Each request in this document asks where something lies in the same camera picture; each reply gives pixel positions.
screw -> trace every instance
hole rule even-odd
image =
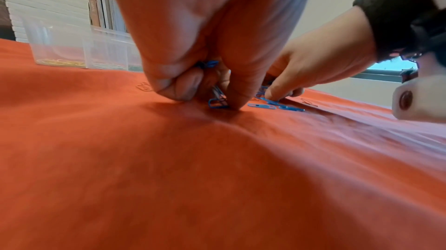
[[[403,92],[403,94],[400,96],[400,108],[401,110],[405,111],[410,108],[413,101],[413,93],[412,91],[408,90]]]

orange fabric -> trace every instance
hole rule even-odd
[[[446,126],[211,110],[0,41],[0,249],[443,249]]]

black sleeve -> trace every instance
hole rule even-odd
[[[432,0],[355,0],[366,14],[373,30],[378,61],[389,59],[395,50],[411,42],[411,22],[436,9]]]

human hand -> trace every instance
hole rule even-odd
[[[298,96],[303,89],[351,77],[376,62],[367,17],[353,7],[320,28],[289,41],[268,70],[277,77],[265,98]]]
[[[306,0],[117,0],[153,89],[189,100],[210,89],[220,59],[231,70],[225,94],[233,108],[257,92],[285,45]]]

clear plastic container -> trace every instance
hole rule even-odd
[[[139,51],[128,33],[22,16],[37,64],[142,72]]]

